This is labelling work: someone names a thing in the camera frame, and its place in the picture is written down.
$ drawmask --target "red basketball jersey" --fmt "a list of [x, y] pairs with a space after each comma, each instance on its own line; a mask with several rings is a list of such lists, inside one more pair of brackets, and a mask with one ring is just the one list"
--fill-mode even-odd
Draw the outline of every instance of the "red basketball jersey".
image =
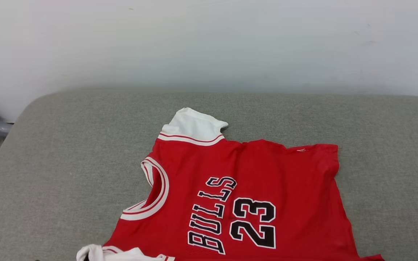
[[149, 197], [77, 259], [383, 260], [357, 254], [334, 179], [337, 145], [229, 141], [227, 125], [179, 110], [141, 163]]

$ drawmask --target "red fabric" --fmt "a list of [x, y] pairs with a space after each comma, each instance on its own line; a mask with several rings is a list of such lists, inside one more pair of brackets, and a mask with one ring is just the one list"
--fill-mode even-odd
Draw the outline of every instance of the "red fabric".
[[[265, 140], [240, 143], [224, 139], [212, 146], [198, 146], [158, 139], [149, 156], [169, 177], [166, 202], [157, 213], [143, 220], [119, 220], [104, 246], [123, 251], [139, 247], [146, 256], [164, 254], [176, 260], [383, 260], [380, 255], [359, 258], [357, 254], [334, 179], [339, 168], [337, 145], [287, 149]], [[226, 186], [228, 181], [211, 187], [206, 185], [211, 177], [232, 177], [237, 185], [230, 189]], [[154, 175], [153, 197], [161, 190], [161, 183], [156, 182], [159, 179]], [[200, 191], [221, 195], [222, 189], [231, 190], [225, 202], [198, 196]], [[261, 222], [262, 215], [268, 216], [267, 210], [258, 208], [254, 215], [247, 205], [241, 207], [245, 218], [235, 216], [237, 198], [272, 203], [274, 219]], [[192, 209], [197, 204], [215, 211], [216, 203], [224, 206], [223, 218]], [[219, 221], [220, 235], [190, 227], [192, 214]], [[242, 241], [233, 239], [230, 227], [235, 221], [249, 222], [260, 237], [260, 225], [274, 227], [275, 248], [257, 246], [244, 229], [239, 231]], [[190, 245], [189, 231], [221, 241], [224, 254]]]

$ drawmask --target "white wall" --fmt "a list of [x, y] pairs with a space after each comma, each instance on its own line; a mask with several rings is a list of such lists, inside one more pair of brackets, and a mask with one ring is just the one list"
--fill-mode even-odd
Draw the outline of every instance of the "white wall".
[[0, 116], [78, 87], [418, 95], [418, 0], [0, 0]]

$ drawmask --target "gray cushion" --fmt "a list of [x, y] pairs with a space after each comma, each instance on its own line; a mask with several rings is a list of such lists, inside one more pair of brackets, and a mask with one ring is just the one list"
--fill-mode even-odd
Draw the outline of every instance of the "gray cushion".
[[74, 260], [150, 187], [139, 162], [182, 107], [227, 139], [340, 146], [336, 177], [361, 256], [418, 260], [418, 98], [78, 91], [34, 101], [0, 149], [0, 260]]

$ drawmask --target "gray fabric surface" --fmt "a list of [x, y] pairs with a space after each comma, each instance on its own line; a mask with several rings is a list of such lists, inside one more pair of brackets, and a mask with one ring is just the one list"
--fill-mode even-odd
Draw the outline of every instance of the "gray fabric surface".
[[227, 139], [340, 146], [336, 177], [361, 256], [418, 260], [418, 98], [80, 91], [34, 101], [0, 149], [0, 260], [74, 260], [150, 187], [139, 162], [182, 107]]

